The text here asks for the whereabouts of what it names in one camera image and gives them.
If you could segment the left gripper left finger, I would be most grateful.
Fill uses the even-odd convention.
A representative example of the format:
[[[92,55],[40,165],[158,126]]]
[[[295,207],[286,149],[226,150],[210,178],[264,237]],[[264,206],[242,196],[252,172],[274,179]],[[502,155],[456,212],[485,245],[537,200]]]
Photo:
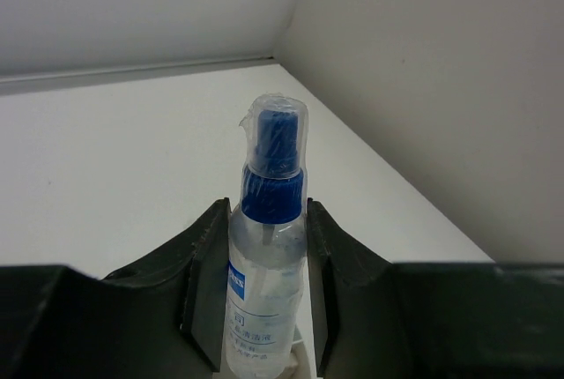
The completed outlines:
[[[214,202],[190,227],[105,282],[125,302],[127,361],[140,372],[217,372],[226,309],[230,202]]]

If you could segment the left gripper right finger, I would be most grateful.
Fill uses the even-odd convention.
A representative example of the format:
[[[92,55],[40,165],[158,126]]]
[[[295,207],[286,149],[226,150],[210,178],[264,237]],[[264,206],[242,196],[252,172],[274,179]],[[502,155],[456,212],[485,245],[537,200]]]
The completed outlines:
[[[318,201],[307,208],[308,278],[318,375],[395,375],[397,304],[390,263]]]

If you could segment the clear blue-cap bottle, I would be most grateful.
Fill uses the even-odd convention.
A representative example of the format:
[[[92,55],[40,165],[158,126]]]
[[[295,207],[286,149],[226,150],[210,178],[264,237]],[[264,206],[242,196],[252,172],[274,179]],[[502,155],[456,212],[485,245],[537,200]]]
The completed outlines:
[[[265,94],[241,126],[247,156],[228,228],[226,363],[238,378],[276,378],[290,360],[303,294],[308,109]]]

